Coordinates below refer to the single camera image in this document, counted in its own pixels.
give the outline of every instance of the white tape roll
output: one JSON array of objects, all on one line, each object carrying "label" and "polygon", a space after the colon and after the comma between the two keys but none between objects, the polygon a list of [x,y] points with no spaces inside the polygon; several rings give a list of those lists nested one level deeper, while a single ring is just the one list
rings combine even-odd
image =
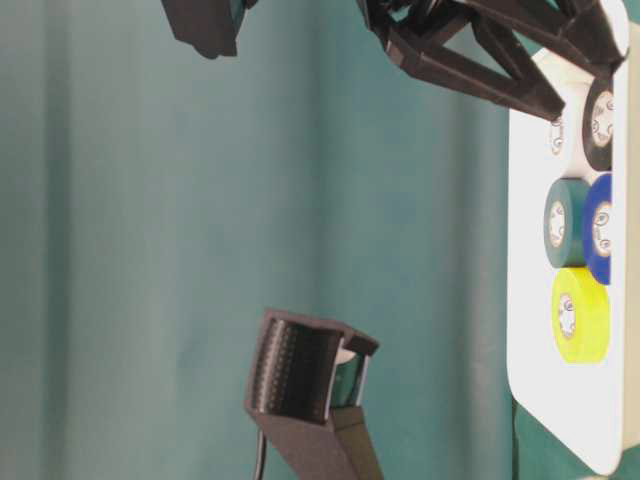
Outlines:
[{"label": "white tape roll", "polygon": [[587,83],[567,83],[557,88],[566,106],[562,116],[549,123],[547,146],[558,177],[588,177],[592,173],[582,142],[584,106],[589,88]]}]

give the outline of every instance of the green cloth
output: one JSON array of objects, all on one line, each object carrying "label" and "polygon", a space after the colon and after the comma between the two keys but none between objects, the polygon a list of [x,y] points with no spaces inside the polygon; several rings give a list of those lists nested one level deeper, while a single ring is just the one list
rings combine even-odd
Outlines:
[{"label": "green cloth", "polygon": [[262,0],[238,43],[198,57],[159,0],[0,1],[0,478],[249,478],[266,306],[381,341],[387,478],[510,478],[506,112],[407,77],[354,0]]},{"label": "green cloth", "polygon": [[[520,406],[515,411],[514,427],[518,480],[582,480],[596,475]],[[627,450],[618,470],[608,478],[640,478],[640,447]]]}]

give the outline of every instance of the yellow tape roll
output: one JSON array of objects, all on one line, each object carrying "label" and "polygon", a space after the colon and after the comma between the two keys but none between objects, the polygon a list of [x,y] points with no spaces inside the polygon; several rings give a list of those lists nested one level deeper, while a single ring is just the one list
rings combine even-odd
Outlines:
[{"label": "yellow tape roll", "polygon": [[609,297],[586,268],[563,268],[553,282],[553,335],[567,363],[598,363],[609,350]]}]

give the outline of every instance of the tape roll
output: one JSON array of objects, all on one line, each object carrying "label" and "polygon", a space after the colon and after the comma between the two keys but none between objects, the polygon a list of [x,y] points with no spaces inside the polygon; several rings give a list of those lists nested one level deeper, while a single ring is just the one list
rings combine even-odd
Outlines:
[{"label": "tape roll", "polygon": [[586,268],[563,268],[553,282],[553,336],[567,363],[599,363],[610,338],[609,298]]},{"label": "tape roll", "polygon": [[591,168],[611,170],[613,150],[613,87],[609,80],[596,78],[584,107],[582,143]]},{"label": "tape roll", "polygon": [[585,177],[590,173],[582,141],[588,83],[566,83],[557,87],[566,106],[549,124],[549,153],[557,177]]},{"label": "tape roll", "polygon": [[584,203],[582,248],[594,278],[611,282],[611,174],[601,175],[591,186]]},{"label": "tape roll", "polygon": [[582,267],[582,214],[589,184],[577,178],[556,180],[544,207],[544,247],[555,268]]}]

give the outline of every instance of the black robotic arm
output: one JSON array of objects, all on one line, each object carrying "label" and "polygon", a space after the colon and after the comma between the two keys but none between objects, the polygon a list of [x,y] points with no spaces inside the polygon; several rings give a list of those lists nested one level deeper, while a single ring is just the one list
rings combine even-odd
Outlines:
[{"label": "black robotic arm", "polygon": [[[356,0],[391,61],[418,80],[555,120],[564,102],[514,32],[596,77],[625,58],[600,0]],[[257,0],[162,0],[178,40],[207,58],[237,54],[246,9]],[[471,24],[498,73],[445,46]]]}]

